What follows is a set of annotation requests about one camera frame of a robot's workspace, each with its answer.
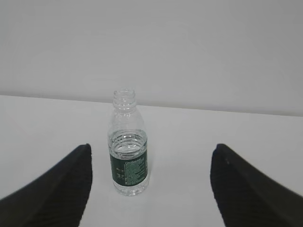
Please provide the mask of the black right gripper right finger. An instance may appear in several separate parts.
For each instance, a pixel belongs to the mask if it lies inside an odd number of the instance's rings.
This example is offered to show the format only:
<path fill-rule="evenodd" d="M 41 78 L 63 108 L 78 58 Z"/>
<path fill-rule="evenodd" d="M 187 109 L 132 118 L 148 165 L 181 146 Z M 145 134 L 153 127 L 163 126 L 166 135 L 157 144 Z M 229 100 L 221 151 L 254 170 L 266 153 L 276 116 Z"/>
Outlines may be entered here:
<path fill-rule="evenodd" d="M 268 177 L 225 144 L 210 167 L 214 199 L 226 227 L 301 227 L 303 198 Z"/>

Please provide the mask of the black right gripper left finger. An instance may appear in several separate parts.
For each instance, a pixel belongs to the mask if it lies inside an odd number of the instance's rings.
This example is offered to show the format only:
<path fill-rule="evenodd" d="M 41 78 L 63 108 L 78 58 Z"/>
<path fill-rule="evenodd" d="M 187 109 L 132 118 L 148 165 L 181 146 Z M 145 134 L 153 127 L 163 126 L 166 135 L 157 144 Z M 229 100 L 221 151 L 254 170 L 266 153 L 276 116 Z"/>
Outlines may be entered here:
<path fill-rule="evenodd" d="M 0 225 L 78 227 L 91 187 L 91 146 L 79 145 L 40 177 L 0 200 Z"/>

